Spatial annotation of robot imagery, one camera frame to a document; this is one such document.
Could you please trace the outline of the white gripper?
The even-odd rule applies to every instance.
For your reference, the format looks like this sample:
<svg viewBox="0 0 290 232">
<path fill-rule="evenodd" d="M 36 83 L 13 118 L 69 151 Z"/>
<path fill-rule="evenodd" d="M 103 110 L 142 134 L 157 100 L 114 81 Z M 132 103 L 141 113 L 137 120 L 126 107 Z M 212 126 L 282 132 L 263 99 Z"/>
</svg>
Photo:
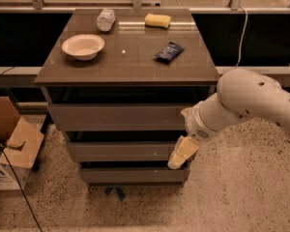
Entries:
<svg viewBox="0 0 290 232">
<path fill-rule="evenodd" d="M 217 131 L 211 130 L 202 121 L 199 104 L 184 108 L 181 114 L 185 118 L 185 130 L 189 136 L 178 138 L 167 164 L 170 169 L 180 168 L 186 160 L 196 153 L 200 147 L 197 140 L 208 141 L 218 136 Z"/>
</svg>

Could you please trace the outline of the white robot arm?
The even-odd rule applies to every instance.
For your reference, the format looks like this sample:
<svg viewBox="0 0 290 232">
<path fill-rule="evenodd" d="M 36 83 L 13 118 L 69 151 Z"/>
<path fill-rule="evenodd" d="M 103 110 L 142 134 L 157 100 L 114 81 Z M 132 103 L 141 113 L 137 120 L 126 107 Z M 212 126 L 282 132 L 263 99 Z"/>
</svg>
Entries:
<svg viewBox="0 0 290 232">
<path fill-rule="evenodd" d="M 180 168 L 207 141 L 229 126 L 253 117 L 270 121 L 290 134 L 290 93 L 274 79 L 235 68 L 222 75 L 216 92 L 181 111 L 187 134 L 178 138 L 167 166 Z"/>
</svg>

